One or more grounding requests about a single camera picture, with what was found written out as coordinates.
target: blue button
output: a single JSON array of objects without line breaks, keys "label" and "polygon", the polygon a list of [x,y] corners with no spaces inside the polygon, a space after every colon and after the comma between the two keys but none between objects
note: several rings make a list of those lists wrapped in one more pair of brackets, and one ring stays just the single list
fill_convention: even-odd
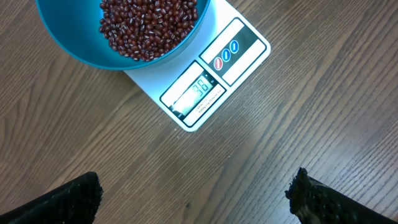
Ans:
[{"label": "blue button", "polygon": [[232,54],[236,54],[239,50],[239,43],[236,40],[232,40],[229,44],[229,49],[231,49]]},{"label": "blue button", "polygon": [[224,62],[231,60],[231,52],[228,49],[224,49],[221,54]]}]

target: button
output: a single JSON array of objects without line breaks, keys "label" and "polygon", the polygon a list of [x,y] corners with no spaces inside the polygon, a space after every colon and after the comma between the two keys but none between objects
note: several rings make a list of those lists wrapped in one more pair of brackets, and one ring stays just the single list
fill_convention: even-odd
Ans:
[{"label": "button", "polygon": [[236,40],[232,40],[229,44],[229,49],[231,49],[232,54],[236,54],[239,50],[239,43]]},{"label": "button", "polygon": [[220,71],[220,70],[223,68],[223,61],[222,61],[222,59],[221,59],[220,57],[217,57],[217,58],[214,60],[214,68],[215,68],[217,71]]},{"label": "button", "polygon": [[231,60],[231,52],[228,49],[224,49],[221,56],[224,62],[229,62],[229,60]]}]

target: bowl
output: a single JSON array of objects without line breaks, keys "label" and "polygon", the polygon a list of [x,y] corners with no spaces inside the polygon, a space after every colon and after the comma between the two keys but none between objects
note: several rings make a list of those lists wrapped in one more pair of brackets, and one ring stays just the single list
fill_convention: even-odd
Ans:
[{"label": "bowl", "polygon": [[195,38],[211,0],[198,0],[198,20],[192,31],[167,54],[151,62],[136,62],[113,51],[99,32],[101,0],[36,0],[40,17],[50,35],[66,52],[88,65],[107,70],[132,70],[172,58]]}]

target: pile of red beans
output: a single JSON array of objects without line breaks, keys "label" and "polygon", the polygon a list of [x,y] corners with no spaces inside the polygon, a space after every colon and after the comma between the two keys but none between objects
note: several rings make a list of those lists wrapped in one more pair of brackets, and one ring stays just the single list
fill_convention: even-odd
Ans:
[{"label": "pile of red beans", "polygon": [[195,26],[197,0],[102,0],[99,31],[124,57],[150,62],[176,47]]}]

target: digital scale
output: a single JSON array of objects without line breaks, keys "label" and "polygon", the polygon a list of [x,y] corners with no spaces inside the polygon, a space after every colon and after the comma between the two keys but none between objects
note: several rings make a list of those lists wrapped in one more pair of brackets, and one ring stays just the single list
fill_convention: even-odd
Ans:
[{"label": "digital scale", "polygon": [[210,2],[200,26],[172,60],[125,71],[186,131],[196,131],[271,52],[268,41],[225,0]]}]

